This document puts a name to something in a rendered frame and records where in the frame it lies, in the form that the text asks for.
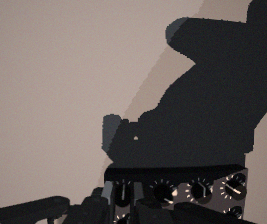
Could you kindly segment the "dark grey knob box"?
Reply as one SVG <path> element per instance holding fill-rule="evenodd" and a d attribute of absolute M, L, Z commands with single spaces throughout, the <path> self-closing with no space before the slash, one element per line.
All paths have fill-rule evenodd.
<path fill-rule="evenodd" d="M 176 203 L 191 202 L 243 219 L 247 179 L 248 168 L 238 164 L 106 168 L 104 173 L 104 184 L 117 181 L 114 224 L 130 224 L 131 182 L 142 182 L 143 189 L 151 190 L 163 209 L 174 210 Z"/>

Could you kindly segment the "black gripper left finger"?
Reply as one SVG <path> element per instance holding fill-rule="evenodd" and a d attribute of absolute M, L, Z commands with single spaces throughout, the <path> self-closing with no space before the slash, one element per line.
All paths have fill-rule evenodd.
<path fill-rule="evenodd" d="M 93 189 L 81 205 L 73 206 L 66 197 L 52 196 L 2 207 L 0 224 L 36 224 L 47 218 L 47 224 L 114 224 L 115 194 L 116 181 L 106 181 L 104 188 Z"/>

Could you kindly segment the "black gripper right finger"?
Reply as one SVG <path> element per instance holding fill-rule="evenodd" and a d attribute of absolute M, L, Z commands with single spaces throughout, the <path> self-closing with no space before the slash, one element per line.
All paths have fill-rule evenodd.
<path fill-rule="evenodd" d="M 131 182 L 130 224 L 174 223 L 256 224 L 190 202 L 176 203 L 174 210 L 163 209 L 151 190 L 142 189 L 141 182 Z"/>

